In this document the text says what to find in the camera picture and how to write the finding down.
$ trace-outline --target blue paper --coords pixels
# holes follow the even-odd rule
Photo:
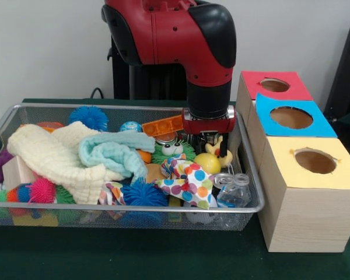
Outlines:
[[[258,93],[255,107],[263,129],[269,136],[337,137],[331,125],[313,101],[276,100]],[[312,117],[313,123],[301,129],[284,127],[270,116],[272,110],[280,107],[293,107],[303,110]]]

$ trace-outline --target toy eyes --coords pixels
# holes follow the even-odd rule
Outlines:
[[[179,155],[183,153],[183,146],[181,143],[175,143],[174,145],[165,144],[162,147],[162,153],[165,156]]]
[[[179,155],[179,154],[183,153],[184,149],[183,149],[183,145],[181,143],[175,143],[174,147],[175,147],[175,151],[174,151],[175,154]]]

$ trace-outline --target yellow paper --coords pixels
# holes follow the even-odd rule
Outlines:
[[[31,214],[12,216],[15,226],[58,226],[58,219],[51,213],[40,212],[41,217],[34,219]]]
[[[350,190],[350,155],[337,138],[275,136],[267,138],[288,187]],[[320,151],[330,155],[335,163],[335,169],[327,174],[305,169],[295,156],[301,151]]]

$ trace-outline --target mesh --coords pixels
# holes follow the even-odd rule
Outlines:
[[[42,121],[57,121],[68,124],[70,113],[75,109],[72,106],[50,107],[19,107],[13,109],[12,116],[0,129],[0,144],[7,144],[8,138],[21,124],[36,124]],[[173,108],[125,108],[103,107],[110,122],[109,131],[118,131],[120,125],[127,121],[147,123],[161,118],[172,117],[180,114]],[[259,205],[257,188],[254,185],[253,175],[247,158],[245,148],[238,125],[229,136],[229,149],[233,153],[233,172],[244,172],[250,177],[249,189],[251,201],[244,209],[244,213],[220,213],[209,211],[192,212],[194,208],[185,208],[186,212],[156,212],[152,211],[115,211],[114,206],[109,210],[81,210],[70,209],[70,206],[62,205],[63,209],[52,209],[52,204],[45,206],[47,209],[34,209],[31,205],[20,204],[21,208],[0,207],[1,226],[63,226],[73,228],[145,228],[145,229],[194,229],[194,230],[243,230]]]

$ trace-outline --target red paper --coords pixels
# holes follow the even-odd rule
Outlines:
[[[257,93],[278,100],[313,100],[296,72],[250,72],[243,71],[242,76],[252,100],[255,100]],[[285,92],[272,92],[264,89],[261,81],[264,79],[279,79],[289,85]]]

